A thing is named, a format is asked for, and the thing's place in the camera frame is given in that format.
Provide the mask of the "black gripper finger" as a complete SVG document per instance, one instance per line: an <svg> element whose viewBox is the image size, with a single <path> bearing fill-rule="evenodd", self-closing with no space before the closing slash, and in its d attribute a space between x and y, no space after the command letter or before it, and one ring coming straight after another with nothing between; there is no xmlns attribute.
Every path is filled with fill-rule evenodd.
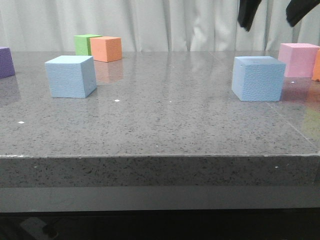
<svg viewBox="0 0 320 240"><path fill-rule="evenodd" d="M261 0L240 0L237 21L240 27L250 31Z"/></svg>
<svg viewBox="0 0 320 240"><path fill-rule="evenodd" d="M317 6L317 0L291 0L286 8L286 20L294 27L306 14Z"/></svg>

